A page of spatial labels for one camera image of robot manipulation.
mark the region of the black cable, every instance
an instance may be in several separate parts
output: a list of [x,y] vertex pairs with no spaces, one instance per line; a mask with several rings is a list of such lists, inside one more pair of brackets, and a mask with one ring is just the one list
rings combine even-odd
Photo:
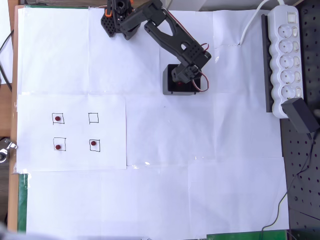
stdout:
[[314,149],[314,144],[315,144],[315,139],[316,139],[316,137],[317,137],[317,134],[318,134],[318,132],[316,132],[316,133],[314,134],[314,136],[313,136],[313,141],[312,141],[312,144],[311,144],[311,149],[310,149],[309,156],[306,157],[306,160],[305,160],[305,162],[304,162],[301,170],[300,170],[296,175],[294,175],[293,179],[291,180],[291,183],[290,183],[289,187],[287,188],[285,194],[283,195],[283,197],[281,198],[281,200],[280,200],[279,203],[278,203],[278,210],[277,210],[277,213],[276,213],[276,218],[275,218],[275,220],[274,220],[273,223],[271,223],[270,225],[264,226],[264,227],[261,229],[261,240],[264,239],[264,229],[265,229],[265,228],[268,228],[268,227],[271,227],[271,226],[274,225],[274,224],[276,223],[276,221],[278,220],[279,211],[280,211],[280,204],[281,204],[281,202],[283,201],[283,199],[286,197],[286,195],[288,194],[288,192],[289,192],[289,190],[290,190],[290,188],[291,188],[291,186],[292,186],[292,183],[294,182],[296,176],[298,176],[299,174],[303,173],[304,171],[306,171],[306,170],[308,169],[308,167],[306,167],[305,169],[304,169],[304,167],[306,166],[307,161],[308,161],[309,158],[310,158],[310,163],[311,163],[312,151],[313,151],[313,149]]
[[8,39],[10,38],[10,36],[14,33],[15,30],[12,30],[12,32],[10,32],[10,34],[6,37],[6,39],[4,40],[2,46],[0,47],[0,52],[2,50],[2,48],[4,47],[4,45],[6,44],[6,42],[8,41]]
[[[12,30],[12,32],[6,37],[6,39],[4,40],[2,46],[0,47],[0,52],[1,52],[2,48],[4,47],[4,45],[6,44],[6,42],[8,41],[8,39],[10,38],[10,36],[13,33],[14,33],[14,30]],[[5,71],[3,70],[2,66],[1,66],[1,64],[0,64],[0,72],[1,72],[1,74],[3,76],[3,78],[4,78],[5,83],[8,85],[8,88],[10,89],[10,92],[12,92],[12,86],[11,86],[10,82],[8,81],[8,78],[7,78],[6,74],[5,74]]]

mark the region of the white power strip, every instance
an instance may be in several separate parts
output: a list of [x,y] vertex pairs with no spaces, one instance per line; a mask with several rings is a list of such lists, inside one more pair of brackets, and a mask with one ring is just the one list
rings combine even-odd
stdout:
[[272,112],[277,118],[285,119],[288,116],[281,104],[288,99],[304,97],[298,10],[288,5],[272,9],[268,14],[268,34],[272,56]]

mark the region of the cable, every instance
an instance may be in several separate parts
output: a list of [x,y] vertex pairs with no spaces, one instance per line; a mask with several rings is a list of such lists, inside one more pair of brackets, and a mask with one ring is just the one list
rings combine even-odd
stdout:
[[3,78],[4,78],[5,83],[8,85],[8,88],[9,88],[10,92],[12,92],[12,86],[11,86],[10,82],[8,81],[7,76],[5,75],[5,72],[4,72],[1,64],[0,64],[0,72],[1,72],[1,74],[3,76]]
[[200,73],[201,73],[202,76],[205,77],[205,80],[206,80],[206,83],[207,83],[207,86],[208,86],[208,87],[206,88],[206,90],[201,90],[201,89],[196,85],[194,79],[192,79],[192,84],[193,84],[193,86],[194,86],[195,89],[197,89],[200,93],[203,93],[203,92],[205,92],[205,91],[207,91],[207,90],[209,89],[209,79],[208,79],[208,77],[207,77],[202,71],[200,71]]
[[244,28],[244,30],[243,30],[243,33],[242,33],[242,36],[241,36],[241,40],[240,40],[239,45],[242,45],[242,43],[244,42],[244,38],[245,38],[246,32],[247,32],[250,24],[252,23],[253,19],[254,19],[255,16],[257,15],[258,11],[259,11],[260,8],[261,8],[266,2],[268,2],[268,1],[269,1],[269,0],[263,0],[263,1],[259,4],[258,8],[255,10],[253,16],[251,17],[250,21],[247,23],[247,25],[245,26],[245,28]]
[[276,221],[278,220],[279,211],[280,211],[280,204],[281,204],[281,202],[283,201],[283,199],[286,197],[286,195],[288,194],[288,191],[290,190],[290,188],[291,188],[291,186],[292,186],[292,183],[294,182],[296,176],[298,176],[299,174],[303,173],[304,171],[306,171],[306,170],[308,169],[308,167],[306,167],[305,169],[304,169],[304,167],[306,166],[309,157],[310,157],[310,163],[311,163],[312,151],[313,151],[313,149],[314,149],[314,144],[315,144],[315,139],[316,139],[316,137],[317,137],[317,134],[318,134],[318,132],[316,132],[316,133],[313,135],[313,141],[312,141],[312,144],[311,144],[310,153],[309,153],[309,155],[306,157],[306,160],[305,160],[305,162],[304,162],[301,170],[300,170],[296,175],[294,175],[293,179],[291,180],[291,183],[290,183],[289,187],[287,188],[285,194],[283,195],[283,197],[281,198],[281,200],[280,200],[279,203],[278,203],[278,210],[277,210],[277,213],[276,213],[276,218],[275,218],[275,220],[274,220],[273,223],[271,223],[270,225],[264,226],[264,227],[261,229],[261,240],[264,239],[264,229],[265,229],[265,228],[268,228],[268,227],[271,227],[271,226],[274,225],[274,224],[276,223]]
[[201,44],[201,47],[204,46],[204,45],[206,45],[206,44],[208,44],[208,46],[206,47],[206,49],[204,50],[204,52],[206,52],[206,51],[209,49],[209,43],[203,43],[203,44]]
[[[1,53],[2,48],[4,47],[4,45],[6,44],[6,42],[8,41],[8,39],[10,38],[10,36],[11,36],[13,33],[14,33],[14,30],[12,30],[12,32],[11,32],[11,33],[6,37],[6,39],[4,40],[2,46],[0,47],[0,53]],[[11,86],[11,84],[9,83],[9,81],[8,81],[8,79],[7,79],[7,76],[6,76],[6,74],[5,74],[5,71],[3,70],[1,64],[0,64],[0,72],[1,72],[1,74],[2,74],[2,76],[3,76],[3,78],[4,78],[5,83],[8,85],[8,88],[10,89],[10,92],[12,92],[12,86]]]
[[10,34],[6,37],[6,39],[4,40],[2,46],[0,47],[0,52],[2,50],[2,48],[4,47],[4,45],[6,44],[7,40],[10,38],[10,36],[14,33],[15,30],[12,30],[12,32],[10,32]]
[[291,237],[294,238],[294,240],[297,240],[295,236],[293,236],[288,230],[286,231]]

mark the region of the black pegboard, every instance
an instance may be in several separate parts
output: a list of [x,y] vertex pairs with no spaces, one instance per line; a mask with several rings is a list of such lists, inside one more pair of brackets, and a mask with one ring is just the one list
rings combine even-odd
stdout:
[[[304,0],[296,6],[299,11],[302,79],[304,100],[313,111],[320,109],[320,1]],[[312,141],[297,133],[288,119],[280,120],[282,153],[287,187],[302,168],[288,191],[289,223],[297,240],[320,239],[320,134]]]

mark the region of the power switch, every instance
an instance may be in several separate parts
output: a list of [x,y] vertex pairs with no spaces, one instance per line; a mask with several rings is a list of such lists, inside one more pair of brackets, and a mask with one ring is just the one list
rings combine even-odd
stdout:
[[288,12],[288,24],[297,24],[297,14],[295,12]]

